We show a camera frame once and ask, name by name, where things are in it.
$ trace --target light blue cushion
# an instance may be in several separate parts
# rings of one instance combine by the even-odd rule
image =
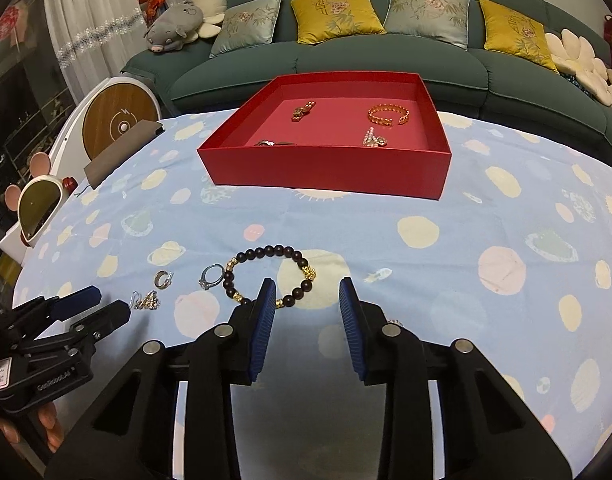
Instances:
[[[469,3],[470,0],[390,0],[384,28],[466,49]]]
[[[271,43],[282,0],[253,0],[226,10],[210,57]]]

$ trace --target green sofa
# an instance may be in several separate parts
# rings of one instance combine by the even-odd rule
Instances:
[[[251,0],[227,0],[236,6]],[[384,22],[390,0],[371,0]],[[610,63],[608,44],[585,24],[543,0],[492,0],[544,24],[584,36]],[[438,110],[504,124],[556,140],[612,166],[612,108],[563,77],[518,57],[484,50],[478,0],[470,1],[468,50],[441,41],[384,34],[298,44],[291,0],[283,0],[273,43],[208,59],[211,42],[180,52],[134,56],[124,72],[147,82],[171,115],[235,107],[278,75],[329,70],[419,73]]]

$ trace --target sheer curtain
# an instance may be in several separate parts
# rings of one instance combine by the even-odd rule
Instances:
[[[75,101],[145,49],[138,0],[44,0],[52,46]]]

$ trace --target light blue tablecloth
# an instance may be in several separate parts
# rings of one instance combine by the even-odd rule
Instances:
[[[612,430],[612,169],[442,114],[453,156],[438,202],[214,186],[196,148],[231,113],[163,121],[166,132],[96,191],[68,200],[23,269],[16,304],[91,284],[104,303],[129,301],[153,289],[158,270],[175,273],[158,310],[134,311],[98,345],[95,379],[58,404],[66,425],[146,340],[180,344],[228,319],[235,304],[224,290],[198,287],[204,267],[283,244],[302,250],[318,277],[298,308],[278,311],[259,381],[234,388],[244,478],[374,478],[384,390],[352,371],[337,306],[346,275],[421,339],[474,341],[579,472]],[[251,298],[265,276],[283,294],[300,282],[278,258],[236,276]],[[177,420],[181,436],[181,412]]]

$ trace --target brown envelope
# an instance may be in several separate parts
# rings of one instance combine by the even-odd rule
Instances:
[[[161,123],[139,121],[84,168],[90,187],[96,189],[107,176],[163,131]]]

